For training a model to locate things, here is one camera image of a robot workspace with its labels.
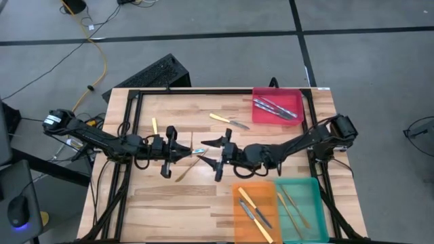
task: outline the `teal tray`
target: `teal tray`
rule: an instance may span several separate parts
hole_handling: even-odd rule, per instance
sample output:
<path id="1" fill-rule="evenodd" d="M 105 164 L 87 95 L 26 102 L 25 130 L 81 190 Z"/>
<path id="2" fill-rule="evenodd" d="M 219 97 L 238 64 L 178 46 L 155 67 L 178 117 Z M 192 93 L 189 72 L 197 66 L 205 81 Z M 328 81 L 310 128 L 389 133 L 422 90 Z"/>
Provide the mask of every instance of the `teal tray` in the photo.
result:
<path id="1" fill-rule="evenodd" d="M 282 241 L 284 243 L 327 243 L 329 236 L 326 220 L 324 218 L 321 195 L 319 194 L 318 181 L 315 178 L 279 178 L 274 182 L 276 184 L 276 191 L 282 195 L 288 210 L 292 214 L 303 236 L 303 238 L 301 238 L 297 233 L 285 207 L 280 199 L 278 199 L 277 208 L 279 212 Z M 307 228 L 303 224 L 300 215 L 282 191 L 281 186 L 286 189 L 286 192 L 292 200 L 294 200 L 300 213 L 310 224 L 310 228 Z"/>

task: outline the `knife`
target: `knife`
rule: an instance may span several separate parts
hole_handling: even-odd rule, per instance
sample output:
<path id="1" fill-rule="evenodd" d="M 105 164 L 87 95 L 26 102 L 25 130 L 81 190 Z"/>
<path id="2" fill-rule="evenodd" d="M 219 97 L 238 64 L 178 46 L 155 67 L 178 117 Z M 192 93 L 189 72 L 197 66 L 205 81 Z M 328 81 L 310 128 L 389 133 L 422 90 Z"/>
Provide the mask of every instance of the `knife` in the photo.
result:
<path id="1" fill-rule="evenodd" d="M 244 191 L 244 189 L 242 189 L 241 187 L 238 188 L 239 193 L 241 193 L 241 195 L 244 197 L 245 200 L 247 200 L 247 202 L 250 203 L 250 205 L 255 209 L 255 212 L 258 214 L 258 216 L 260 217 L 260 219 L 269 227 L 269 228 L 273 228 L 270 224 L 270 222 L 265 218 L 265 216 L 259 211 L 258 207 L 254 204 L 253 200 L 249 197 L 249 195 L 247 195 L 247 192 Z"/>
<path id="2" fill-rule="evenodd" d="M 273 243 L 273 238 L 271 238 L 270 234 L 264 229 L 262 225 L 260 225 L 259 221 L 255 218 L 255 216 L 250 211 L 249 207 L 244 203 L 243 199 L 238 199 L 239 204 L 243 207 L 245 213 L 249 216 L 251 220 L 253 220 L 256 226 L 259 228 L 262 235 L 264 235 L 265 239 L 271 244 Z"/>
<path id="3" fill-rule="evenodd" d="M 210 113 L 210 117 L 213 118 L 213 119 L 217 119 L 217 120 L 219 120 L 219 121 L 223 121 L 223 122 L 226 122 L 226 123 L 230 123 L 231 125 L 235 125 L 235 126 L 238 126 L 238 127 L 240 127 L 240 128 L 243 128 L 243 129 L 250 129 L 249 127 L 247 127 L 247 126 L 245 126 L 245 125 L 243 125 L 243 124 L 240 124 L 240 123 L 238 123 L 238 122 L 236 122 L 236 121 L 230 121 L 230 120 L 228 120 L 228 119 L 222 118 L 222 117 L 220 117 L 220 116 L 218 116 L 218 115 L 215 115 L 215 114 L 213 114 L 213 113 Z"/>

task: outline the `desk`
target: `desk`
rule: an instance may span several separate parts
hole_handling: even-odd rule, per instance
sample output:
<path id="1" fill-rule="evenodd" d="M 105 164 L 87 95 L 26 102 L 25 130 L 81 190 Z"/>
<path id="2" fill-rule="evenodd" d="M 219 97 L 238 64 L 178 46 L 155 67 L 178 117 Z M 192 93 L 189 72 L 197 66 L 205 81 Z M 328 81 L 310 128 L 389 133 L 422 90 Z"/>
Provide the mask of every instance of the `desk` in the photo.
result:
<path id="1" fill-rule="evenodd" d="M 114 89 L 108 104 L 103 130 L 116 134 L 123 121 L 128 89 Z M 328 89 L 312 89 L 313 101 L 318 120 L 336 114 L 332 93 Z M 135 104 L 132 106 L 132 123 Z M 310 116 L 305 101 L 306 116 Z M 251 143 L 280 144 L 302 133 L 301 126 L 282 127 L 277 125 L 253 124 L 251 115 L 251 95 L 145 95 L 140 115 L 138 134 L 142 137 L 152 134 L 151 118 L 157 118 L 158 129 L 165 137 L 165 128 L 174 125 L 178 130 L 178 143 L 189 146 L 193 133 L 193 148 L 205 148 L 202 140 L 215 140 L 224 135 L 227 127 L 233 130 L 232 142 L 240 148 Z M 245 131 L 227 123 L 209 118 L 209 113 L 240 121 L 250 127 Z M 217 159 L 221 149 L 210 148 L 207 157 Z M 344 152 L 335 157 L 348 162 Z M 151 166 L 141 171 L 133 167 L 128 198 L 123 220 L 121 241 L 152 242 L 204 242 L 234 241 L 231 184 L 242 181 L 233 174 L 231 166 L 225 166 L 222 182 L 214 181 L 214 172 L 204 162 L 194 166 L 181 182 L 175 179 L 182 174 L 195 158 L 181 159 L 172 165 L 172 178 L 160 176 L 161 162 L 151 162 Z M 98 155 L 92 173 L 94 188 L 100 170 L 106 161 Z M 351 172 L 339 164 L 330 162 L 330 179 L 337 208 L 348 223 L 359 234 L 366 236 L 359 200 Z M 107 203 L 113 174 L 113 164 L 107 166 L 101 178 L 97 213 L 100 215 Z M 282 176 L 288 178 L 310 177 L 305 151 L 289 156 L 282 165 Z M 275 170 L 265 178 L 255 176 L 248 180 L 272 180 L 277 177 Z M 333 236 L 330 214 L 325 209 L 330 236 Z M 94 207 L 89 189 L 78 238 L 87 234 L 92 227 Z M 113 213 L 109 237 L 113 236 L 117 211 Z"/>

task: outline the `red tray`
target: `red tray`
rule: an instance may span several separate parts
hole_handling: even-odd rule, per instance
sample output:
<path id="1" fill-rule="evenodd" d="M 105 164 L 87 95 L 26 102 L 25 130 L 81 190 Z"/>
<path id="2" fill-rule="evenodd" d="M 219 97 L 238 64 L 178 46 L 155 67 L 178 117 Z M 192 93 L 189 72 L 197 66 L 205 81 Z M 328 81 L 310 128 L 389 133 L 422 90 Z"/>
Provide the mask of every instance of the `red tray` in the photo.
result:
<path id="1" fill-rule="evenodd" d="M 275 104 L 297 114 L 291 120 L 269 113 L 254 106 L 254 98 L 260 97 L 273 101 Z M 301 91 L 298 89 L 284 89 L 274 87 L 254 87 L 252 94 L 252 120 L 254 123 L 268 123 L 276 125 L 300 125 L 304 121 L 303 100 Z"/>

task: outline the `computer mouse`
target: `computer mouse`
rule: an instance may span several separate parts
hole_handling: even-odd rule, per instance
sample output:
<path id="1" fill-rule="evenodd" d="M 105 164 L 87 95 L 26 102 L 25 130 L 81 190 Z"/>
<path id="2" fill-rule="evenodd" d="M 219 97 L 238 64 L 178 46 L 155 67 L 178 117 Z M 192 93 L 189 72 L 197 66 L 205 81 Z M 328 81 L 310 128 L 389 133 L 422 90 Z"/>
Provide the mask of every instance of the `computer mouse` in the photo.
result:
<path id="1" fill-rule="evenodd" d="M 30 214 L 26 197 L 19 195 L 9 202 L 7 218 L 13 227 L 21 227 L 28 222 Z"/>

